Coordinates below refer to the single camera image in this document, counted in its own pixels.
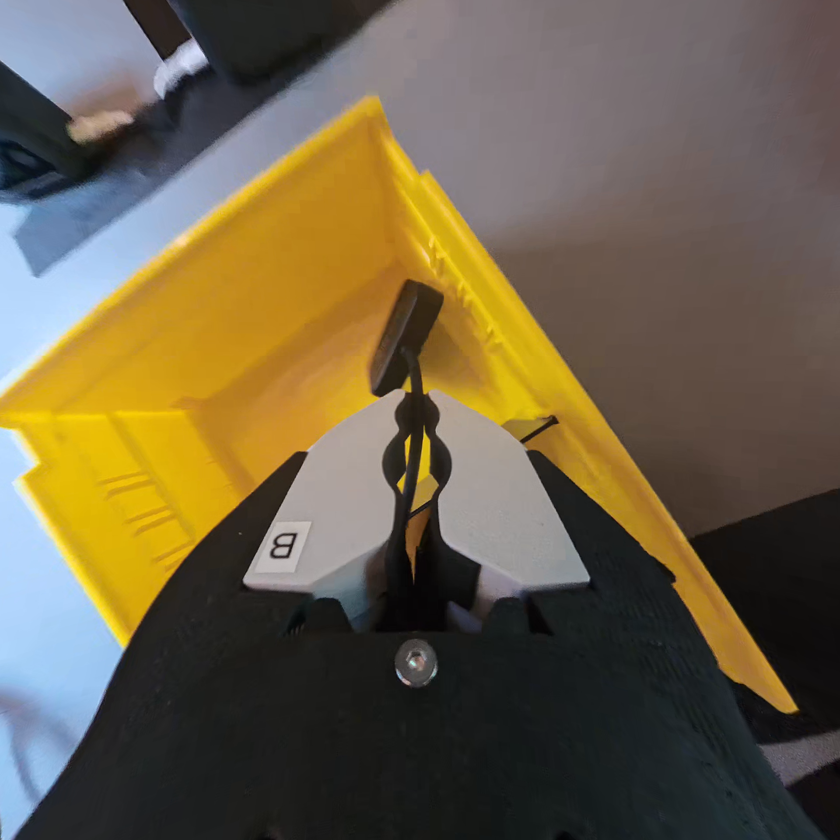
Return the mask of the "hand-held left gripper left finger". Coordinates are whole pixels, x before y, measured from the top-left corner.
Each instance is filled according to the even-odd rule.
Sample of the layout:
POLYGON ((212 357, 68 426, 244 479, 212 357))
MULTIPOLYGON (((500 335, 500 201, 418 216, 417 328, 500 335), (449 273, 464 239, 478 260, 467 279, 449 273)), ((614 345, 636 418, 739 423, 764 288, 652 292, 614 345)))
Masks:
POLYGON ((245 587, 332 598, 354 629, 375 624, 406 469, 409 398, 394 390, 310 447, 245 573, 245 587))

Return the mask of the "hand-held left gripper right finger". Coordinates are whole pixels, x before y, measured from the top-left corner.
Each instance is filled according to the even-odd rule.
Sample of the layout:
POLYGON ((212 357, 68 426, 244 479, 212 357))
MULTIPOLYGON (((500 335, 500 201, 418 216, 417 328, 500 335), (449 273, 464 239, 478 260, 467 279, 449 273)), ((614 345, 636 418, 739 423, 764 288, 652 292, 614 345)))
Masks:
POLYGON ((590 574, 527 449, 439 390, 426 396, 435 489, 420 542, 420 596, 486 617, 500 599, 589 586, 590 574))

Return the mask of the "black hdmi adapter hub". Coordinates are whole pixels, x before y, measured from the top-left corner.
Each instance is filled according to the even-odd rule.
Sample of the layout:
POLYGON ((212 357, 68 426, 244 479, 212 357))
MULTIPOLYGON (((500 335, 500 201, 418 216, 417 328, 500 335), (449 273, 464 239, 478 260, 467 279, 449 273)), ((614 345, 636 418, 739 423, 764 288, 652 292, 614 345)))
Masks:
POLYGON ((406 528, 414 506, 425 437, 426 397, 419 356, 443 302, 444 296, 437 289, 406 280, 370 364, 373 395, 382 403, 387 396, 396 398, 396 432, 385 447, 382 461, 395 506, 384 549, 385 593, 374 625, 377 632, 401 632, 415 618, 406 528))

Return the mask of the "large yellow plastic bin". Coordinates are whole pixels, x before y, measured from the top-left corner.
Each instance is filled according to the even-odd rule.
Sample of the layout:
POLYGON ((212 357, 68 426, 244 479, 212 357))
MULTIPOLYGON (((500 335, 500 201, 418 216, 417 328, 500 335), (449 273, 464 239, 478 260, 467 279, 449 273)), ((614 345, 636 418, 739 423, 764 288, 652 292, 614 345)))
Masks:
POLYGON ((797 710, 571 368, 366 98, 177 238, 2 386, 17 481, 125 646, 177 566, 290 456, 371 404, 405 279, 444 294, 424 382, 503 424, 675 575, 723 672, 797 710))

